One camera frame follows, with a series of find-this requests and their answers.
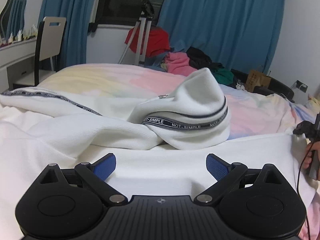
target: beige chair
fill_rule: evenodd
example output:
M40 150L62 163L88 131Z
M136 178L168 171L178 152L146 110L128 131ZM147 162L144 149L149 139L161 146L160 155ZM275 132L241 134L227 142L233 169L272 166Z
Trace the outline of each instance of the beige chair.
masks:
M60 54L65 26L65 17L44 17L43 21L39 24L34 73L27 74L15 81L13 83L14 89L37 86L55 73L52 57ZM48 58L50 58L51 62L51 71L39 69L40 61Z

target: green cloth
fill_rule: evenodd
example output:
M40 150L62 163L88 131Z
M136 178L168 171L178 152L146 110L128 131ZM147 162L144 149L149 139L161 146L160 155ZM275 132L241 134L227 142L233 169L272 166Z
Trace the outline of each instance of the green cloth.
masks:
M230 70L217 68L211 70L211 73L219 84L228 86L233 83L233 73Z

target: mirror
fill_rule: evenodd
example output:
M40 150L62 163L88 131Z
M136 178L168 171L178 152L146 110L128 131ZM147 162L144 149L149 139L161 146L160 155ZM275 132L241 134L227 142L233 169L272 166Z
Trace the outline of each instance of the mirror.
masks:
M1 40L8 41L11 33L17 36L19 30L23 30L26 4L27 0L7 0L0 13Z

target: chair seat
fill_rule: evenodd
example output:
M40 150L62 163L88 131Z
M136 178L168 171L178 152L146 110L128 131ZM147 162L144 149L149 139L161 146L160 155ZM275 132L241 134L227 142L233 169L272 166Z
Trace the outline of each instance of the chair seat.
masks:
M41 83L43 80L45 80L46 78L50 77L53 74L55 74L55 71L39 69L39 83ZM14 82L14 84L33 87L35 85L35 75L32 72L20 78L19 80Z

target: black cable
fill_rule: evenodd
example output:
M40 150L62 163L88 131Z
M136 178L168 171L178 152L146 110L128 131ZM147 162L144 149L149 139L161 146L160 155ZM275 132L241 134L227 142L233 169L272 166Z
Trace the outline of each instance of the black cable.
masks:
M309 153L310 150L312 149L312 147L313 147L313 145L314 145L317 137L318 137L318 133L316 134L315 139L314 139L313 142L311 143L311 146L310 146L309 150L307 151L305 157L303 158L303 160L302 160L302 162L301 162L301 164L300 164L300 168L299 168L299 172L298 172L298 181L297 181L297 194L298 194L298 196L300 197L301 200L302 200L302 198L301 198L300 193L299 193L299 181L300 181L301 169L302 169L303 163L304 163L304 161L306 160L306 158L307 158L307 156L308 156L308 153ZM308 228L308 238L309 238L309 240L311 240L309 220L308 220L308 216L307 216L307 215L306 215L306 221L307 221L307 228Z

